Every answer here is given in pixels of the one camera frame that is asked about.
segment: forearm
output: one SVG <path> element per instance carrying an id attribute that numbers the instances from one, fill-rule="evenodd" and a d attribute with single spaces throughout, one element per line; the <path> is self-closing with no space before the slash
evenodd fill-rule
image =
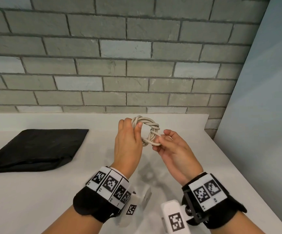
<path id="1" fill-rule="evenodd" d="M 42 234 L 98 234 L 102 225 L 92 216 L 81 216 L 71 206 Z"/>
<path id="2" fill-rule="evenodd" d="M 238 211 L 224 226 L 210 230 L 212 234 L 264 234 L 244 213 Z"/>

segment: drawstring bag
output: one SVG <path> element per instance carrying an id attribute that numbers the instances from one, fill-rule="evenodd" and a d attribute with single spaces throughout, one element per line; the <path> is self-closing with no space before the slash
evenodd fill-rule
<path id="1" fill-rule="evenodd" d="M 41 172 L 73 160 L 89 130 L 24 130 L 0 149 L 0 173 Z"/>

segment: light blue wall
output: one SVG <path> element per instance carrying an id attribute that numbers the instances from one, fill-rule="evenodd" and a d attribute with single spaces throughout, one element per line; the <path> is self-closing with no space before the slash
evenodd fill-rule
<path id="1" fill-rule="evenodd" d="M 271 0 L 215 142 L 282 220 L 282 0 Z"/>

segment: rope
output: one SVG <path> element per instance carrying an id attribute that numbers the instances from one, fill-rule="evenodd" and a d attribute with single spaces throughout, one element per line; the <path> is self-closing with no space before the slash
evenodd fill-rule
<path id="1" fill-rule="evenodd" d="M 132 121 L 131 121 L 132 127 L 135 128 L 137 126 L 138 122 L 142 122 L 142 123 L 151 127 L 151 130 L 150 130 L 150 133 L 148 134 L 148 137 L 147 138 L 142 137 L 143 147 L 147 146 L 148 144 L 160 146 L 161 144 L 154 143 L 155 136 L 156 135 L 161 136 L 158 133 L 158 131 L 160 130 L 159 124 L 155 123 L 151 118 L 137 116 L 135 118 L 132 118 Z"/>

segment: right hand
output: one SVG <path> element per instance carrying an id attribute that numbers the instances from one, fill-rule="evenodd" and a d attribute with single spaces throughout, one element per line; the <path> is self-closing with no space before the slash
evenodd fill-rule
<path id="1" fill-rule="evenodd" d="M 158 152 L 170 174 L 182 186 L 204 171 L 188 144 L 177 132 L 164 130 L 161 137 L 155 138 L 155 143 L 160 143 L 161 146 L 152 145 L 153 150 Z"/>

